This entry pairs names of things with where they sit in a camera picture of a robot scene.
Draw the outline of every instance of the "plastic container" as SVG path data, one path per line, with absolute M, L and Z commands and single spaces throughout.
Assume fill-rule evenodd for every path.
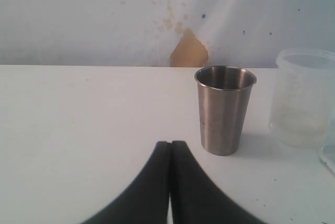
M 271 135 L 298 148 L 321 146 L 335 106 L 335 53 L 284 50 L 277 65 Z

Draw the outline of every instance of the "cup rim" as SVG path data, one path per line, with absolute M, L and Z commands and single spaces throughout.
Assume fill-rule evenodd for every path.
M 237 70 L 246 72 L 246 73 L 250 74 L 250 75 L 253 77 L 253 83 L 250 84 L 250 85 L 248 85 L 248 86 L 246 86 L 246 87 L 240 88 L 240 89 L 220 89 L 220 88 L 215 88 L 215 87 L 212 87 L 212 86 L 210 86 L 210 85 L 207 85 L 207 84 L 202 83 L 202 82 L 198 79 L 197 75 L 198 75 L 201 71 L 206 70 L 206 69 L 211 69 L 211 68 L 213 68 L 213 67 L 215 67 L 215 68 L 217 68 L 217 67 L 220 67 L 220 68 L 221 68 L 221 67 L 225 67 L 225 68 L 228 68 L 228 69 L 237 69 Z M 248 71 L 248 70 L 246 70 L 246 69 L 244 69 L 244 68 L 239 68 L 239 67 L 235 67 L 235 66 L 228 66 L 228 65 L 212 65 L 212 66 L 206 66 L 206 67 L 203 67 L 203 68 L 201 68 L 201 69 L 199 69 L 199 70 L 197 70 L 197 71 L 195 72 L 195 74 L 194 74 L 194 79 L 195 79 L 195 81 L 196 81 L 199 85 L 201 85 L 201 86 L 203 86 L 203 87 L 208 87 L 208 88 L 211 88 L 211 89 L 215 89 L 215 90 L 218 90 L 218 91 L 242 91 L 242 90 L 244 90 L 244 89 L 249 89 L 249 88 L 251 88 L 251 87 L 257 82 L 257 78 L 256 78 L 256 76 L 255 76 L 251 71 Z

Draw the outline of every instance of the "stainless steel cup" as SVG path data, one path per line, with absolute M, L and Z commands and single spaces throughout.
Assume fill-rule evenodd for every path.
M 203 147 L 215 155 L 233 154 L 240 142 L 255 75 L 237 67 L 209 66 L 198 70 L 194 78 Z

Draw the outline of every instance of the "table surface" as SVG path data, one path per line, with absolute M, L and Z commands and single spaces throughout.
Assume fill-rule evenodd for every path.
M 275 70 L 250 70 L 239 150 L 215 156 L 200 143 L 196 69 L 0 66 L 0 223 L 84 221 L 172 140 L 263 221 L 335 223 L 335 177 L 315 151 L 269 136 Z

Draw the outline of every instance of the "wall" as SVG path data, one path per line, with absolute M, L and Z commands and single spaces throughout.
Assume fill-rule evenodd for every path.
M 0 64 L 167 66 L 190 28 L 209 63 L 335 51 L 335 0 L 0 0 Z

